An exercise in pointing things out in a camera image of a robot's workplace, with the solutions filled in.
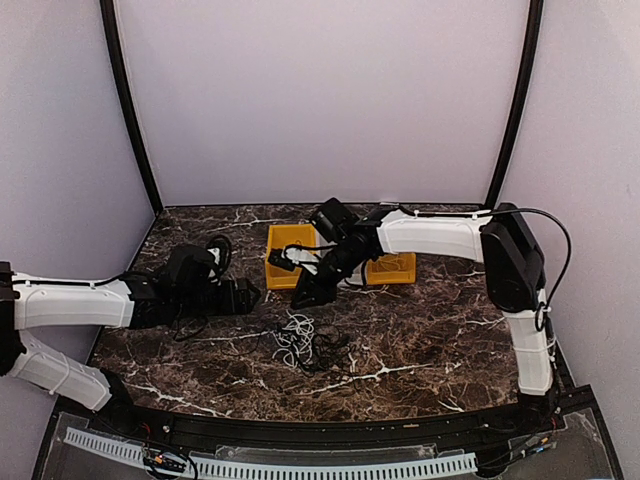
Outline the white translucent bin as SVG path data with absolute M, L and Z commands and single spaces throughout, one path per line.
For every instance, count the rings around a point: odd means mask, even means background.
M 361 267 L 356 268 L 352 274 L 341 281 L 348 287 L 364 287 L 367 285 L 366 270 Z

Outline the yellow bin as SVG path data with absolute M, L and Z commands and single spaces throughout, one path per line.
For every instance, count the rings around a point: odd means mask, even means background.
M 366 267 L 366 279 L 372 285 L 413 284 L 416 281 L 415 253 L 387 254 Z
M 285 255 L 291 245 L 315 247 L 316 230 L 311 224 L 272 225 L 269 227 L 265 260 L 266 286 L 269 290 L 294 289 L 302 267 Z

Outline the yellow bin front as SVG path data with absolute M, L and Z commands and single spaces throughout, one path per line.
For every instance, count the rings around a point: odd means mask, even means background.
M 413 284 L 416 281 L 415 253 L 387 254 L 366 267 L 366 279 L 372 285 Z

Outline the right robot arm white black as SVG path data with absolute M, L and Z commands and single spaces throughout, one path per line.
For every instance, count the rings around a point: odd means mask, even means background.
M 510 424 L 530 434 L 549 416 L 542 397 L 554 381 L 549 312 L 556 290 L 546 286 L 544 253 L 525 220 L 535 212 L 511 203 L 492 211 L 455 213 L 389 203 L 360 217 L 331 198 L 310 218 L 326 242 L 322 256 L 294 245 L 282 254 L 302 270 L 291 306 L 300 310 L 334 302 L 338 285 L 357 267 L 387 254 L 458 257 L 482 264 L 488 297 L 510 329 L 519 392 L 528 396 L 511 410 Z

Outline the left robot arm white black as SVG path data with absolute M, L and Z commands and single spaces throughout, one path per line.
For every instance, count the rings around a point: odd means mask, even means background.
M 143 330 L 181 320 L 250 313 L 260 291 L 226 279 L 230 256 L 221 246 L 180 245 L 151 272 L 128 270 L 105 280 L 29 276 L 1 265 L 1 373 L 73 400 L 120 436 L 141 427 L 140 412 L 118 376 L 73 360 L 36 339 L 31 329 L 92 325 Z

